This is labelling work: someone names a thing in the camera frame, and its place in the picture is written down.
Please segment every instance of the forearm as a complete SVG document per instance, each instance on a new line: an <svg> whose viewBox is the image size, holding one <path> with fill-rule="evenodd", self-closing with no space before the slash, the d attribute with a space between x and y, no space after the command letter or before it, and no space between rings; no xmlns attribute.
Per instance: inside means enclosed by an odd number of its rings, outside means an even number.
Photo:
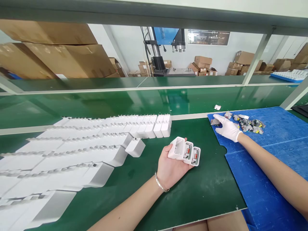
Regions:
<svg viewBox="0 0 308 231"><path fill-rule="evenodd" d="M243 133L241 143L280 194L308 219L308 182Z"/></svg>
<svg viewBox="0 0 308 231"><path fill-rule="evenodd" d="M133 231L154 202L163 193L151 177L140 189L93 225L89 231Z"/></svg>

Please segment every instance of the window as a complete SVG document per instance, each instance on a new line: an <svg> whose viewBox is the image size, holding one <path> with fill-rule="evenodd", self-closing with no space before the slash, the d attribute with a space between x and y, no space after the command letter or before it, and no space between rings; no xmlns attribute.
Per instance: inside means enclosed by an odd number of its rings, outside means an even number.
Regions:
<svg viewBox="0 0 308 231"><path fill-rule="evenodd" d="M191 30L188 29L188 44L222 45L227 46L230 32L220 30Z"/></svg>

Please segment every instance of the label on box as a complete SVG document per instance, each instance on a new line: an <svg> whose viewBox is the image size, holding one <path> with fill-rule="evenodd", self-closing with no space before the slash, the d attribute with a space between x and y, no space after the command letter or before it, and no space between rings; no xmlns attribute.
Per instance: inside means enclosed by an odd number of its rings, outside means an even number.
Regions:
<svg viewBox="0 0 308 231"><path fill-rule="evenodd" d="M59 79L67 79L63 74L56 74L56 76L58 76Z"/></svg>

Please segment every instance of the hand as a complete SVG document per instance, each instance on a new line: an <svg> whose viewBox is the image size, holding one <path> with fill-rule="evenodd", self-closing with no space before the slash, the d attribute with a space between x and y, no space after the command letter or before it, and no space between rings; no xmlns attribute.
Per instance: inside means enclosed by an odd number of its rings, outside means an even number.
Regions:
<svg viewBox="0 0 308 231"><path fill-rule="evenodd" d="M222 128L216 128L215 131L218 134L234 141L235 143L238 142L237 137L240 133L243 132L240 131L237 127L235 127L232 121L228 120L227 118L221 115L215 114L214 118L218 119L219 122L222 124Z"/></svg>
<svg viewBox="0 0 308 231"><path fill-rule="evenodd" d="M165 190L171 188L178 182L189 169L193 166L185 164L181 160L170 159L167 157L172 144L165 146L158 160L157 178Z"/></svg>

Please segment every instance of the gloved hand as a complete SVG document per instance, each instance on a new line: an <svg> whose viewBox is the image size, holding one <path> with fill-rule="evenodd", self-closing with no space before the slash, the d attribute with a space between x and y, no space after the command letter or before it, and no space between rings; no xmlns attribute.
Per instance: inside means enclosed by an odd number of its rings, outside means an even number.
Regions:
<svg viewBox="0 0 308 231"><path fill-rule="evenodd" d="M237 137L240 133L242 133L242 131L240 131L237 127L235 127L232 121L228 120L227 118L221 115L215 114L214 118L218 119L219 122L222 124L222 128L216 128L215 131L218 134L234 141L235 143L238 142Z"/></svg>

